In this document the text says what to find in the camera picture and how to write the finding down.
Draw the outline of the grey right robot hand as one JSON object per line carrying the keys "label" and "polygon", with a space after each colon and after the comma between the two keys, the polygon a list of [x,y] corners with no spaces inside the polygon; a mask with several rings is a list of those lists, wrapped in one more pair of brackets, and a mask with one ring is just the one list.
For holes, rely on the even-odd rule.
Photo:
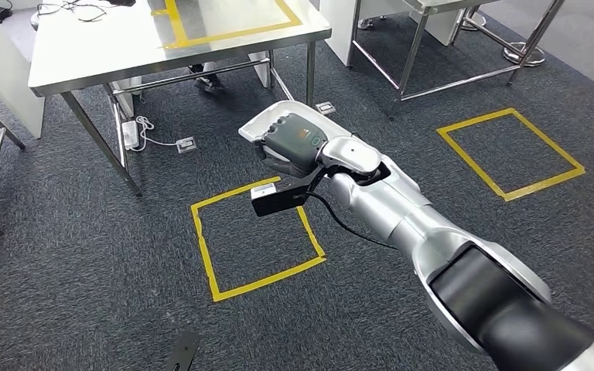
{"label": "grey right robot hand", "polygon": [[281,116],[257,140],[256,155],[277,172],[305,178],[318,167],[317,155],[328,141],[323,130],[298,114]]}

